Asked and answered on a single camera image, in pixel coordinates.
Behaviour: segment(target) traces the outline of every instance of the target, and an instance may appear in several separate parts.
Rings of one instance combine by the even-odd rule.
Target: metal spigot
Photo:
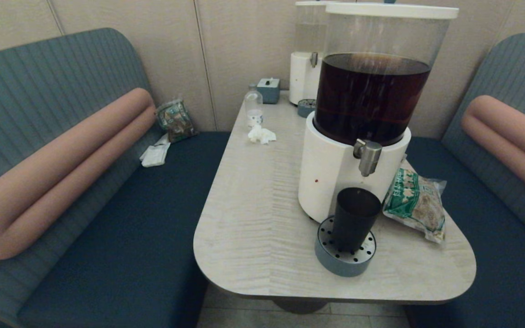
[[[319,56],[317,54],[317,52],[312,52],[311,53],[311,58],[309,58],[309,60],[311,61],[311,67],[315,68],[315,66],[317,66],[317,56]]]
[[[380,154],[382,152],[382,145],[373,141],[363,141],[357,139],[354,145],[354,157],[360,159],[359,170],[362,176],[369,176],[373,174],[378,165]]]

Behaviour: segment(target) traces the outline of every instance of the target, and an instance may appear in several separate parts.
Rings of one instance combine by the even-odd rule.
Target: perforated drip tray
[[[376,252],[376,239],[370,231],[360,249],[338,249],[332,238],[334,218],[325,219],[317,231],[315,255],[327,270],[343,277],[354,277],[366,270]]]

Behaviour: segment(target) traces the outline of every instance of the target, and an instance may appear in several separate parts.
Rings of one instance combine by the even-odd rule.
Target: beverage dispenser
[[[321,222],[347,187],[380,201],[411,139],[407,127],[457,8],[327,4],[317,109],[306,122],[299,202]]]
[[[295,49],[291,54],[289,101],[317,99],[317,86],[323,60],[327,13],[330,1],[298,1],[295,3]]]

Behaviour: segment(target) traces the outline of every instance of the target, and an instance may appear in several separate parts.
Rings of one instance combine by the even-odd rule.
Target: floor tile
[[[372,328],[410,328],[406,317],[370,316]]]
[[[283,311],[273,301],[265,299],[247,299],[229,295],[212,284],[208,286],[203,307],[220,309],[243,309],[243,310],[265,310]],[[315,313],[329,313],[329,304]]]
[[[331,313],[354,316],[405,316],[400,305],[366,303],[331,303]]]
[[[198,328],[371,328],[367,316],[204,308]]]

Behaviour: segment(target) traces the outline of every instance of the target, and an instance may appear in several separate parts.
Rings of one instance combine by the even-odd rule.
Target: dark brown liquid
[[[431,69],[385,54],[334,54],[323,59],[314,125],[349,145],[391,145],[402,138]]]

